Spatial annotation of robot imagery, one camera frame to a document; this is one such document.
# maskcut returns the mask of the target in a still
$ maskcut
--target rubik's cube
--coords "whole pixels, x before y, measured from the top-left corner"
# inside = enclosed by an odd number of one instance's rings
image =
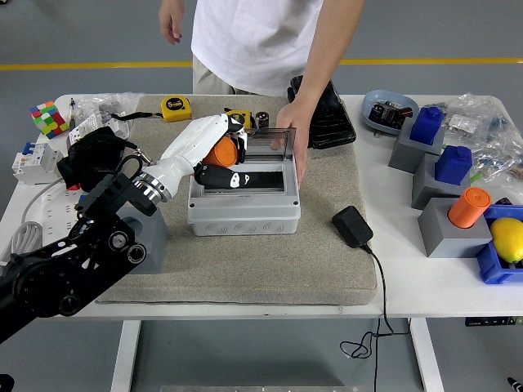
[[[48,139],[69,130],[69,125],[60,116],[54,102],[49,101],[30,110],[34,124]]]

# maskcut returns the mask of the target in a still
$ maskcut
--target yellow floor line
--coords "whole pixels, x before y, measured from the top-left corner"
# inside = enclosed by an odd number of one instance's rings
[[[523,64],[523,57],[447,59],[343,59],[340,65],[482,65]],[[6,64],[0,71],[41,71],[54,69],[189,68],[192,61],[137,61],[120,63]]]

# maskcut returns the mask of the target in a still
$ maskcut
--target orange object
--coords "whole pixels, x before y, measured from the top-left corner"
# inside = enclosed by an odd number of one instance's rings
[[[449,210],[449,221],[461,229],[472,227],[492,204],[489,193],[482,188],[470,187]]]
[[[238,161],[238,149],[234,141],[228,137],[222,137],[220,141],[212,147],[211,151],[202,161],[208,165],[218,165],[223,167],[230,167]]]

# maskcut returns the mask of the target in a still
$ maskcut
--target lemon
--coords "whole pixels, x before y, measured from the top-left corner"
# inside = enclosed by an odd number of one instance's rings
[[[508,263],[523,259],[523,222],[514,218],[499,218],[490,226],[499,257]]]

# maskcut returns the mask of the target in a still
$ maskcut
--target yellow tape measure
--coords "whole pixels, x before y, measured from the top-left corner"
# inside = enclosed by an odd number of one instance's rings
[[[242,124],[244,128],[252,128],[252,113],[248,110],[227,110],[226,108],[226,113],[228,116],[231,116],[238,123]]]
[[[163,119],[168,123],[188,120],[192,117],[189,100],[184,96],[167,96],[162,101]]]

